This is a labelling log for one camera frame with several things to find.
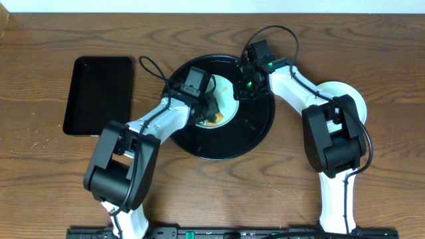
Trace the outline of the yellow green scrub sponge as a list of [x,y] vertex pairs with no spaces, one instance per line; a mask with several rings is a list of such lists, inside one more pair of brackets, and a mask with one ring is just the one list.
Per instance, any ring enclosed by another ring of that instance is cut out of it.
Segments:
[[208,127],[216,126],[217,124],[219,124],[223,120],[223,117],[224,116],[220,112],[210,116],[205,121],[206,126],[208,126]]

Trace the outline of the mint green plate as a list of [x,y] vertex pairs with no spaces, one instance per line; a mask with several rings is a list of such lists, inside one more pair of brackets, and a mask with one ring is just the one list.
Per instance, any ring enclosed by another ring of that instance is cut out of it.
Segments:
[[216,121],[214,123],[206,120],[196,124],[196,126],[205,129],[214,129],[226,125],[233,119],[239,108],[239,101],[234,99],[233,84],[231,81],[223,76],[213,74],[207,91],[212,90],[213,86],[216,86],[213,96],[218,103],[219,113],[216,114]]
[[[367,105],[365,103],[365,100],[363,99],[362,95],[354,89],[354,87],[344,83],[344,82],[338,82],[338,81],[330,81],[325,82],[317,86],[321,91],[320,93],[323,94],[323,92],[331,94],[332,96],[343,96],[345,94],[349,95],[354,99],[357,113],[359,115],[360,121],[364,124],[367,119]],[[328,103],[328,101],[325,101],[324,99],[314,97],[313,99],[315,105],[323,105]],[[327,127],[330,133],[336,132],[340,129],[342,129],[342,124],[336,124],[333,123],[333,120],[327,121]]]

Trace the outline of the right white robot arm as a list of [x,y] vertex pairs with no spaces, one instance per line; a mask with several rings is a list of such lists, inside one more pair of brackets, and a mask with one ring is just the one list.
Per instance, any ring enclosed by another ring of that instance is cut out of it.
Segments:
[[243,79],[236,85],[236,99],[252,99],[267,90],[301,116],[305,154],[319,174],[321,229],[354,233],[355,176],[361,171],[361,157],[373,153],[364,126],[367,107],[363,97],[343,82],[316,86],[285,58],[241,60],[239,66]]

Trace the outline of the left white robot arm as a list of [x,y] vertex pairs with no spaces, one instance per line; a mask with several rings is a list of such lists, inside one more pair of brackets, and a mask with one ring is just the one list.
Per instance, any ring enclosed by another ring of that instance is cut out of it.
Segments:
[[199,123],[218,111],[212,92],[196,98],[172,90],[142,118],[105,126],[83,185],[108,211],[112,237],[145,236],[149,223],[142,202],[151,186],[160,145],[188,123]]

